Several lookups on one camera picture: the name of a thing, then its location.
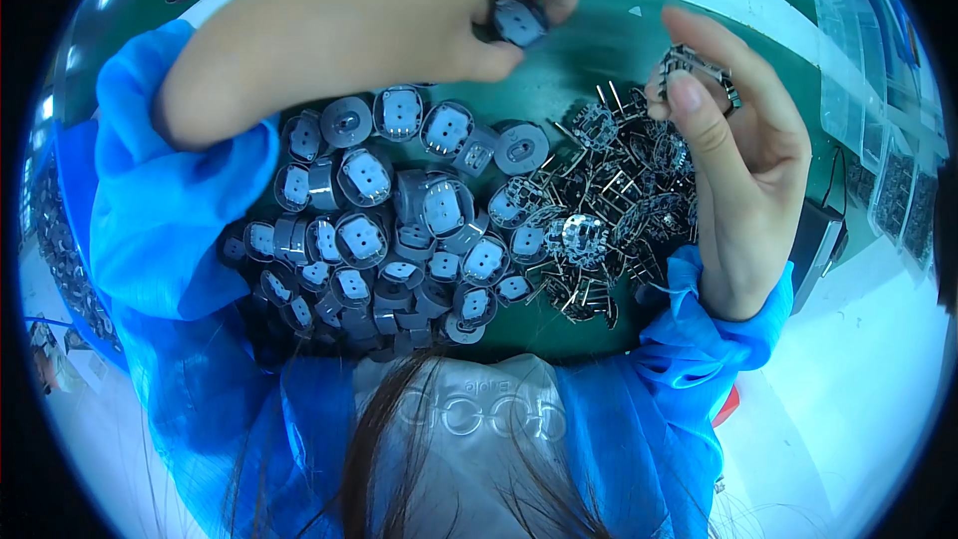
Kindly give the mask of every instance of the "pile of components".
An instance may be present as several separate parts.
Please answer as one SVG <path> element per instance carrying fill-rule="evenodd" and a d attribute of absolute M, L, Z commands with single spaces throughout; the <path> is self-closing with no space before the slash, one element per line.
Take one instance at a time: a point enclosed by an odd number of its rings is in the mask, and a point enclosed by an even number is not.
<path fill-rule="evenodd" d="M 106 316 L 80 261 L 77 243 L 63 208 L 53 155 L 33 183 L 30 213 L 40 256 L 50 267 L 56 288 L 67 306 L 83 317 L 98 337 L 122 354 L 123 346 L 114 332 L 113 322 Z"/>
<path fill-rule="evenodd" d="M 540 294 L 615 327 L 618 280 L 664 283 L 664 258 L 698 226 L 685 141 L 648 117 L 640 89 L 628 104 L 609 90 L 614 106 L 599 88 L 555 123 L 571 141 L 554 153 L 533 122 L 486 126 L 414 85 L 290 118 L 272 186 L 283 212 L 233 223 L 218 245 L 250 282 L 247 320 L 383 361 L 479 341 L 500 309 Z M 394 170 L 390 142 L 430 164 Z M 493 163 L 508 177 L 483 205 L 467 182 Z"/>

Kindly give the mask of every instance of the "metal pin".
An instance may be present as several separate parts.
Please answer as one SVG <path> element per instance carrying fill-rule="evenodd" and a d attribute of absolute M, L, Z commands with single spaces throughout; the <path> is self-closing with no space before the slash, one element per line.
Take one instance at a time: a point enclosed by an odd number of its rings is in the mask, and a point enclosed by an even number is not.
<path fill-rule="evenodd" d="M 615 98 L 615 104 L 619 106 L 619 114 L 626 116 L 626 112 L 622 108 L 622 101 L 619 100 L 619 93 L 615 90 L 615 84 L 609 81 L 608 87 L 612 89 L 612 96 Z"/>

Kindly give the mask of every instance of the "blue coat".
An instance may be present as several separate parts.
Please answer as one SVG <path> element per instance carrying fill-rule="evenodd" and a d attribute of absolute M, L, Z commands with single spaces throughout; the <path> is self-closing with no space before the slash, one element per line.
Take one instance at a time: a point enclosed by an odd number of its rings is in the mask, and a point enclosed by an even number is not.
<path fill-rule="evenodd" d="M 301 358 L 271 375 L 242 347 L 234 302 L 249 288 L 219 263 L 215 244 L 271 182 L 278 119 L 204 154 L 170 149 L 151 127 L 150 103 L 192 33 L 172 21 L 103 66 L 91 273 L 113 300 L 154 445 L 200 526 L 217 537 L 232 520 L 251 534 L 262 480 L 267 535 L 290 537 L 339 485 L 352 365 Z M 705 536 L 722 470 L 711 420 L 737 373 L 768 361 L 791 311 L 790 272 L 753 319 L 713 320 L 698 302 L 699 251 L 682 248 L 669 260 L 671 308 L 642 332 L 642 347 L 557 368 L 572 481 L 591 504 L 589 481 L 614 536 Z M 342 535 L 331 517 L 312 531 Z"/>

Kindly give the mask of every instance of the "right hand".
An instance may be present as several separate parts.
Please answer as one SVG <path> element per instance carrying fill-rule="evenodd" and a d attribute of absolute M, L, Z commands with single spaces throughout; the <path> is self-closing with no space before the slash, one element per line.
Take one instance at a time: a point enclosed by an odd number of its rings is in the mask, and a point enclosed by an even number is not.
<path fill-rule="evenodd" d="M 543 0 L 553 23 L 579 0 Z M 295 104 L 409 82 L 494 82 L 522 61 L 480 42 L 489 0 L 234 0 L 184 48 L 154 124 L 202 150 Z"/>
<path fill-rule="evenodd" d="M 676 8 L 664 9 L 662 21 L 673 42 L 731 70 L 742 100 L 726 119 L 719 84 L 682 71 L 667 80 L 662 102 L 657 66 L 646 88 L 649 115 L 676 124 L 696 168 L 702 302 L 714 317 L 746 320 L 778 283 L 795 241 L 808 130 L 775 69 L 720 23 Z"/>

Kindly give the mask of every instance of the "plastic bin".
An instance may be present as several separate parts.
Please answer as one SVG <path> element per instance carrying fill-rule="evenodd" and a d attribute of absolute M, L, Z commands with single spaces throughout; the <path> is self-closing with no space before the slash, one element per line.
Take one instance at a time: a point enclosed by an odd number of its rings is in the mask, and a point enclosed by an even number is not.
<path fill-rule="evenodd" d="M 821 39 L 822 128 L 880 174 L 888 130 L 885 53 L 868 0 L 815 0 Z"/>

